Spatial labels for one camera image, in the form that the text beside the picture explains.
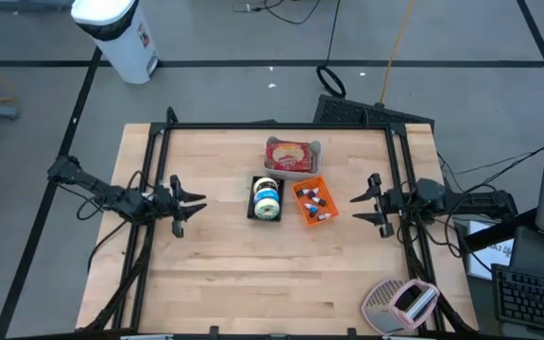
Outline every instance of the food package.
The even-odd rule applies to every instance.
[[[313,171],[313,153],[309,143],[276,141],[265,146],[265,166],[268,169],[306,172]]]

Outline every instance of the pink object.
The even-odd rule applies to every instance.
[[[368,302],[370,301],[371,297],[373,296],[373,294],[375,294],[375,292],[378,289],[380,289],[383,285],[385,285],[385,284],[387,284],[387,283],[389,283],[391,281],[396,281],[396,280],[387,279],[387,280],[382,280],[381,282],[377,283],[377,285],[375,285],[373,287],[373,289],[370,290],[370,293],[368,293],[368,295],[366,295],[365,302],[363,303],[363,306],[361,308],[361,311],[363,312],[363,315],[365,316],[366,323],[368,323],[368,325],[370,327],[372,327],[373,330],[375,330],[375,332],[378,332],[379,334],[383,334],[383,335],[389,335],[390,333],[384,333],[383,331],[378,329],[368,319],[368,316],[366,314],[366,308],[367,308],[366,306],[367,306]],[[425,292],[428,289],[432,289],[432,290],[435,291],[435,297],[430,301],[430,303],[428,303],[428,306],[425,309],[425,311],[416,320],[411,319],[409,316],[406,315],[406,313],[404,311],[401,311],[400,309],[398,309],[396,307],[396,303],[398,302],[398,299],[402,296],[402,294],[404,294],[409,288],[411,288],[414,285],[419,287],[422,292]],[[393,296],[391,297],[391,299],[389,299],[389,301],[384,301],[385,302],[384,304],[381,304],[381,303],[378,304],[378,307],[380,309],[380,312],[381,311],[387,311],[388,313],[390,313],[394,317],[394,319],[405,330],[414,330],[415,328],[419,327],[423,322],[425,322],[425,320],[427,320],[428,317],[430,317],[430,315],[432,314],[432,311],[434,310],[435,304],[438,301],[439,296],[440,296],[440,291],[434,285],[429,284],[427,282],[424,282],[422,280],[409,280],[409,281],[405,282],[393,294]]]

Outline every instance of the white trash can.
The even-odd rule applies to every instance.
[[[124,81],[150,79],[159,56],[139,0],[76,0],[71,16]]]

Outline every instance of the black tray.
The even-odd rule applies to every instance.
[[[253,185],[255,185],[255,182],[258,181],[259,179],[263,179],[264,177],[267,177],[267,176],[253,176],[253,179],[251,180],[251,185],[249,186],[249,206],[246,210],[246,218],[248,219],[254,219],[254,220],[258,220],[258,221],[266,221],[266,222],[280,222],[281,221],[281,217],[282,217],[282,195],[284,193],[284,179],[277,179],[277,178],[270,178],[268,177],[269,179],[273,179],[276,181],[276,183],[278,184],[279,186],[279,214],[272,218],[272,219],[269,219],[269,220],[264,220],[264,219],[261,219],[261,218],[257,218],[257,216],[255,216],[255,212],[254,212],[254,209],[255,209],[255,205],[253,204],[253,197],[255,196],[255,193],[253,193]]]

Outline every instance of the gray concrete floor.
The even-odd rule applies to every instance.
[[[319,60],[326,57],[334,1],[310,21],[285,24],[265,12],[232,13],[238,0],[143,1],[163,60]],[[301,17],[313,0],[278,8]],[[528,0],[544,37],[544,1]],[[331,57],[384,60],[408,1],[346,0]],[[88,60],[94,45],[66,12],[0,12],[0,60]],[[516,1],[416,2],[399,60],[542,60]],[[0,68],[22,103],[18,121],[0,121],[0,312],[37,213],[45,170],[54,160],[85,68]],[[374,104],[383,68],[336,67],[348,99]],[[323,90],[314,68],[160,69],[145,85],[124,83],[111,68],[93,81],[72,154],[95,175],[111,177],[123,125],[160,121],[169,105],[185,122],[310,122]],[[0,87],[0,96],[5,94]],[[438,150],[455,171],[544,145],[544,68],[396,68],[386,106],[435,119]],[[537,203],[543,156],[494,182],[521,211]],[[470,186],[485,169],[460,177]],[[56,194],[9,336],[70,332],[86,280],[99,218],[75,220],[79,200]],[[491,321],[481,326],[492,330]]]

